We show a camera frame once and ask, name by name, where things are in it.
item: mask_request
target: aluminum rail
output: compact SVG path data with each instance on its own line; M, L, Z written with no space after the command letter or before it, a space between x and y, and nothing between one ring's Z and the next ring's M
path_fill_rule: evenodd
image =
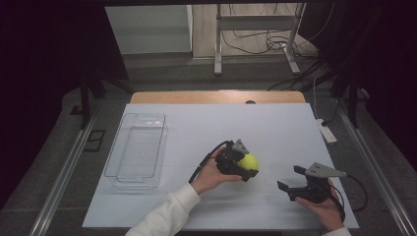
M52 221L53 215L55 214L55 211L61 202L62 196L64 195L68 182L70 181L73 174L74 168L76 167L79 157L83 151L83 147L89 138L89 132L91 131L91 128L94 124L99 107L100 102L98 101L93 106L91 117L87 122L86 127L78 134L76 142L74 143L67 159L62 165L61 171L59 172L55 183L52 186L52 189L49 192L49 195L46 198L45 203L43 204L43 207L33 224L29 236L43 236L46 234L46 231L48 230Z
M353 142L356 147L362 152L362 158L370 171L380 193L382 194L386 204L398 225L399 230L401 230L402 235L404 236L416 236L416 229L413 225L413 222L410 220L410 217L407 213L407 210L403 206L398 195L395 193L394 189L390 185L387 177L384 174L384 171L381 169L380 165L377 162L377 159L374 157L373 153L367 146L364 138L361 135L359 129L355 129L351 124L347 114L347 109L343 102L339 102L341 112L339 113L348 132L352 137Z

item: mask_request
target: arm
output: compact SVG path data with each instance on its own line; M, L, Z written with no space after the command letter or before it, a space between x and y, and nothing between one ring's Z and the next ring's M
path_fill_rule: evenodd
M331 193L338 200L338 196L333 188L331 188ZM321 204L314 204L298 197L295 201L317 215L327 232L323 236L350 236L349 231L344 227L343 222L341 221L337 206L331 199L326 199Z
M188 213L200 202L200 196L190 184L168 194L126 236L174 235L188 221Z
M214 152L217 156L222 148ZM174 235L188 221L190 210L200 202L200 194L214 189L223 182L242 180L238 175L224 175L211 158L191 184L185 184L177 191L168 194L164 200L149 212L126 236L167 236Z

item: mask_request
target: metal frame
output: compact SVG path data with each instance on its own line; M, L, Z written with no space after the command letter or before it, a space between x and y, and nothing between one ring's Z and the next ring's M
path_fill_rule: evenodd
M300 25L304 5L305 3L299 4L294 16L221 16L220 4L217 4L214 74L221 75L222 30L291 30L283 52L292 74L299 75L300 69L294 60L292 44Z
M355 143L356 147L362 152L362 158L371 173L378 189L380 190L381 195L383 196L386 204L398 225L399 230L402 235L415 236L417 235L415 226L410 219L410 216L407 213L404 205L401 203L398 195L395 193L395 190L390 185L387 180L386 175L381 169L380 165L377 162L377 159L374 157L371 150L368 148L366 142L362 138L362 135L359 129L356 129L349 120L347 114L347 109L343 102L335 99L336 102L340 104L341 112L340 116L344 122L345 127L347 128L349 135L352 138L352 141Z
M56 209L58 208L59 203L61 202L62 196L65 193L68 182L71 179L73 171L77 165L79 157L83 151L83 147L89 137L89 132L94 124L95 118L99 110L100 102L94 106L92 115L87 122L86 127L80 131L77 136L77 140L71 149L70 154L65 160L61 171L59 172L54 185L52 186L51 191L49 192L48 197L43 204L42 209L37 216L36 221L33 224L33 227L30 231L29 236L40 236L45 235L46 231L49 228L49 225L52 221L53 215L55 214Z

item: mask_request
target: metal stand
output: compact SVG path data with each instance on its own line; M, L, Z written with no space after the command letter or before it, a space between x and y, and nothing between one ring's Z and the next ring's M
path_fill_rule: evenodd
M220 4L217 4L214 74L221 75L220 35L222 30L291 30L283 52L292 74L299 75L300 69L294 60L292 44L300 25L304 5L304 3L299 4L295 16L221 16Z

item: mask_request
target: power strip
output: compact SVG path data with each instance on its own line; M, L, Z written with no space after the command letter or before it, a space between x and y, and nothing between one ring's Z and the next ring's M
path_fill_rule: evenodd
M317 119L317 125L319 126L320 132L322 132L323 138L325 139L327 144L337 142L336 137L333 135L331 130L327 126L323 126L323 119Z

